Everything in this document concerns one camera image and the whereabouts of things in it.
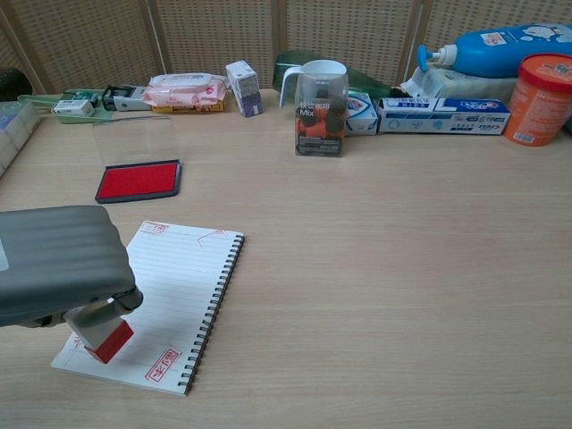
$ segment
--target orange container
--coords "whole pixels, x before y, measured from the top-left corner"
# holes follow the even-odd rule
[[[538,54],[523,60],[509,103],[507,139],[546,146],[572,115],[572,56]]]

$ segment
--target blue bottle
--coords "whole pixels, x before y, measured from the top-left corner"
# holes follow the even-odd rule
[[[427,60],[483,78],[517,76],[520,62],[529,55],[572,55],[572,24],[527,24],[503,29],[481,29],[460,36],[454,45],[429,52],[417,49],[417,63],[427,71]]]

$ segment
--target red ink pad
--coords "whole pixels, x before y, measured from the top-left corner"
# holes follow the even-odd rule
[[[172,197],[179,193],[180,182],[178,160],[112,165],[105,168],[96,201],[106,204]]]

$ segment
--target red stamp mark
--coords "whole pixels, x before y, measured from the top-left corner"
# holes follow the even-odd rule
[[[168,225],[163,225],[162,223],[155,222],[143,222],[141,225],[141,230],[143,232],[148,232],[149,234],[164,235],[169,229]]]
[[[77,350],[79,346],[83,345],[83,341],[77,335],[73,336],[73,349]]]
[[[198,245],[202,248],[203,245],[201,244],[200,241],[201,241],[202,239],[205,239],[205,238],[207,238],[207,237],[212,237],[212,236],[214,236],[214,235],[220,235],[220,236],[223,236],[223,237],[228,237],[229,234],[227,234],[225,230],[214,230],[214,231],[211,231],[211,232],[209,232],[207,235],[203,235],[202,237],[197,238]]]
[[[167,374],[167,370],[180,355],[181,353],[179,351],[167,349],[153,366],[151,366],[151,369],[145,374],[145,378],[150,382],[159,383],[164,375]]]

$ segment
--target small white box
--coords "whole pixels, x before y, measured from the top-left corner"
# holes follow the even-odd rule
[[[226,74],[240,113],[249,118],[262,113],[262,97],[257,73],[244,60],[226,66]]]
[[[64,116],[93,116],[96,111],[89,100],[62,100],[55,105],[54,112]]]
[[[382,98],[379,133],[420,132],[501,135],[509,109],[500,100]]]
[[[372,99],[367,93],[349,92],[347,136],[374,136],[379,117]]]

